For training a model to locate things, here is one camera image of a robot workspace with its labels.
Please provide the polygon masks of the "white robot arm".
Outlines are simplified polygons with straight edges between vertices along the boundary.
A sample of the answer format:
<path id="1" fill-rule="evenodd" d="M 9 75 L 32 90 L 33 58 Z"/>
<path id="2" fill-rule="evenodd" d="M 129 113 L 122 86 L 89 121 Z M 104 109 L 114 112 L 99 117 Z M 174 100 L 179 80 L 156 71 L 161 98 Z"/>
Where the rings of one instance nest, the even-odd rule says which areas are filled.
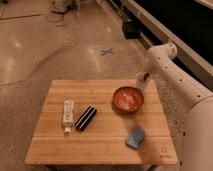
<path id="1" fill-rule="evenodd" d="M 190 106 L 181 171 L 213 171 L 213 91 L 173 62 L 177 52 L 174 43 L 150 47 L 146 52 L 147 70 L 161 74 Z"/>

